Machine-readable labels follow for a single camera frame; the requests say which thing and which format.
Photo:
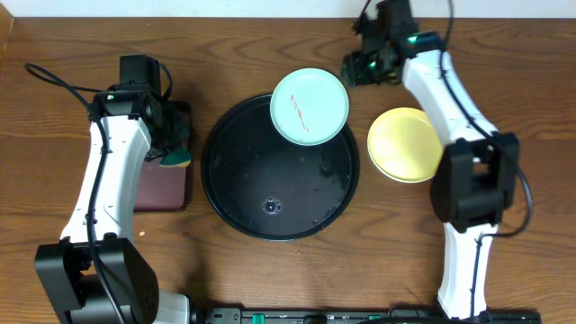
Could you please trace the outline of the green and orange sponge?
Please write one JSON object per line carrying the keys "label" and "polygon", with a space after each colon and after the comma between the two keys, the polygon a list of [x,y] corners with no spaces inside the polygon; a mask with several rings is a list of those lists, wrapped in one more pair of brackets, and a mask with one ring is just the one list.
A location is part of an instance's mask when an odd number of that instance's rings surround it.
{"label": "green and orange sponge", "polygon": [[188,167],[191,160],[192,157],[189,151],[185,147],[180,146],[163,156],[159,161],[159,165],[161,167]]}

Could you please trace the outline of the light blue plate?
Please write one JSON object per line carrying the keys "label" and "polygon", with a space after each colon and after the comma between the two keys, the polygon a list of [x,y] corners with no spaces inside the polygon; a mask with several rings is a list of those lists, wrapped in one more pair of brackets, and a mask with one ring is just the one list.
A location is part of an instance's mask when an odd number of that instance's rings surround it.
{"label": "light blue plate", "polygon": [[271,121],[280,135],[301,146],[334,138],[347,122],[347,90],[324,69],[302,68],[285,76],[270,101]]}
{"label": "light blue plate", "polygon": [[390,179],[407,184],[421,183],[430,179],[436,168],[412,157],[370,155],[374,166]]}

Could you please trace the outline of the yellow plate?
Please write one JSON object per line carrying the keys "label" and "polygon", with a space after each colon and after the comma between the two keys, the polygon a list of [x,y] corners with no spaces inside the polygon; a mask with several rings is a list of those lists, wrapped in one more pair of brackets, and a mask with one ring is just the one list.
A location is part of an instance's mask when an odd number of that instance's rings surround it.
{"label": "yellow plate", "polygon": [[426,114],[409,107],[390,109],[377,117],[368,131],[367,148],[369,157],[404,156],[436,169],[443,153]]}

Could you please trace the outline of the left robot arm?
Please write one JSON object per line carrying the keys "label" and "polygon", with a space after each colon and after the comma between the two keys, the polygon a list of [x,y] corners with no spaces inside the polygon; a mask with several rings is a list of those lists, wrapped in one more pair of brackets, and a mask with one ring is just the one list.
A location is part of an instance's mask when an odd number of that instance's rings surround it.
{"label": "left robot arm", "polygon": [[160,290],[133,244],[142,166],[187,167],[192,158],[184,102],[161,87],[166,66],[146,55],[120,58],[120,81],[94,93],[28,63],[37,78],[66,88],[87,110],[91,148],[75,209],[56,244],[38,247],[34,266],[62,323],[184,323],[202,314],[183,294]]}

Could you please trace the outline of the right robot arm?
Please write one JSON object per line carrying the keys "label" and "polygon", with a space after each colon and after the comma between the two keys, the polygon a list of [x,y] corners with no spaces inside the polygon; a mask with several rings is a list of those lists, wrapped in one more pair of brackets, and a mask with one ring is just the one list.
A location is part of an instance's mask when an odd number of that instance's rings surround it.
{"label": "right robot arm", "polygon": [[487,309],[491,242],[513,203],[518,138],[501,133],[455,73],[448,36],[420,31],[409,0],[385,0],[353,25],[362,48],[345,56],[347,86],[402,85],[418,101],[443,147],[430,198],[445,228],[445,264],[437,300],[451,320],[477,320]]}

